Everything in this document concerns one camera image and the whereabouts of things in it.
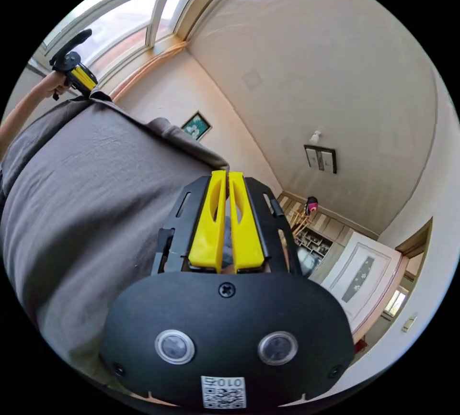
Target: door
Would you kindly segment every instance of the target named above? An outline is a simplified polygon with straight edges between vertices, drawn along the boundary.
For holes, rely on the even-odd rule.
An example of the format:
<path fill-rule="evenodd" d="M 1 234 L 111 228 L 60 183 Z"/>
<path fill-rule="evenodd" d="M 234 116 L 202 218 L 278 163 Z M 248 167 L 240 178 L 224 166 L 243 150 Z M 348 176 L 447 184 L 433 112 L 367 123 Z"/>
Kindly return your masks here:
<path fill-rule="evenodd" d="M 354 232 L 321 286 L 342 305 L 354 334 L 374 312 L 396 275 L 402 255 Z"/>

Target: light fixture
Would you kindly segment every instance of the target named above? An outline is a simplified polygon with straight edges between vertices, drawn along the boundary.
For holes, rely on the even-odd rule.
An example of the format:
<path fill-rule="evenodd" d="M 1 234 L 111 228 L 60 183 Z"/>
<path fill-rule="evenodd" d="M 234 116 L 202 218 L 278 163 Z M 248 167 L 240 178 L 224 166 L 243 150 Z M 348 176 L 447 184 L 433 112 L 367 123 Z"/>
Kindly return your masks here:
<path fill-rule="evenodd" d="M 321 131 L 316 130 L 313 136 L 310 138 L 309 142 L 313 146 L 317 146 L 318 142 L 320 141 Z"/>

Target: framed picture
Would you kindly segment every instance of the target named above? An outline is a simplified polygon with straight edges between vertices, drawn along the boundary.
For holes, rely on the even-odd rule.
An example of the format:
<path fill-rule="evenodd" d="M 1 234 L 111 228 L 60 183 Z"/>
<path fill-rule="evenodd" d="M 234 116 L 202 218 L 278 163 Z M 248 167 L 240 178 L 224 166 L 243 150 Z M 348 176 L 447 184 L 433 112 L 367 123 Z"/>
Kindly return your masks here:
<path fill-rule="evenodd" d="M 212 126 L 200 112 L 197 112 L 192 118 L 185 122 L 181 128 L 187 134 L 190 134 L 192 138 L 199 141 Z"/>

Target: white ceiling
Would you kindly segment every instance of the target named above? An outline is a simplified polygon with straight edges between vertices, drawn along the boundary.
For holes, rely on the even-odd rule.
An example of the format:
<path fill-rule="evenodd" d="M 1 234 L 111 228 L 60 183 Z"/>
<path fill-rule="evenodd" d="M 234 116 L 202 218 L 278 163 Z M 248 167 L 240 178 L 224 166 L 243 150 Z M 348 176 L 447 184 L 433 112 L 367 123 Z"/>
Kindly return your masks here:
<path fill-rule="evenodd" d="M 253 135 L 284 190 L 380 234 L 434 134 L 431 62 L 374 0 L 223 0 L 191 54 Z M 338 174 L 309 168 L 316 129 Z"/>

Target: gray t-shirt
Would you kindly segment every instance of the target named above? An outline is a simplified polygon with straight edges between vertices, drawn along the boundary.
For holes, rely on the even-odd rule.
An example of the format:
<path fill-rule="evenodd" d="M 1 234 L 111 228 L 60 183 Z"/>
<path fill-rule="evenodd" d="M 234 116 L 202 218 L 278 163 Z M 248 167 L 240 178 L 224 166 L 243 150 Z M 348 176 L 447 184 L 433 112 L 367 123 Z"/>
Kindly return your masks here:
<path fill-rule="evenodd" d="M 142 124 L 93 97 L 60 104 L 11 145 L 0 242 L 18 299 L 48 344 L 117 387 L 98 359 L 108 309 L 150 275 L 158 230 L 182 188 L 228 164 L 164 118 Z"/>

